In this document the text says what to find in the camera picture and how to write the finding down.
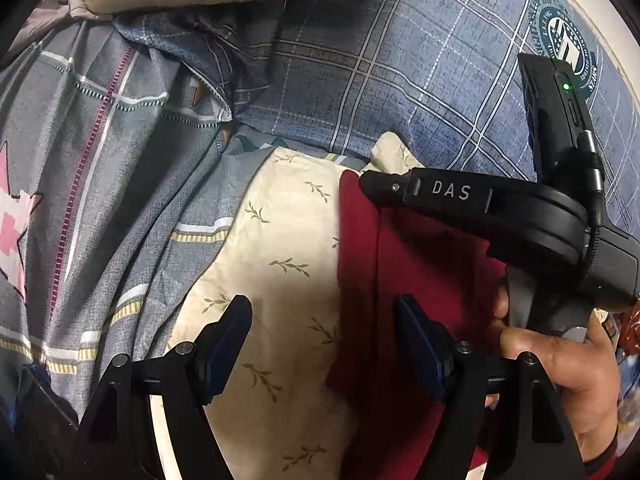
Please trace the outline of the person's right hand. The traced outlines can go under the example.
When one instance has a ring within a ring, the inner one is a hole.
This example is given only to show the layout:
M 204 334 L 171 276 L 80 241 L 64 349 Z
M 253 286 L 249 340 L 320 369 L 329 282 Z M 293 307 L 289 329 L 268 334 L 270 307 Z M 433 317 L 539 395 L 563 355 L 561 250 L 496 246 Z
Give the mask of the person's right hand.
M 589 318 L 586 338 L 575 342 L 506 325 L 510 300 L 506 284 L 497 288 L 488 326 L 490 348 L 498 356 L 515 359 L 532 352 L 555 385 L 586 462 L 600 456 L 617 432 L 620 374 L 614 350 L 597 315 Z

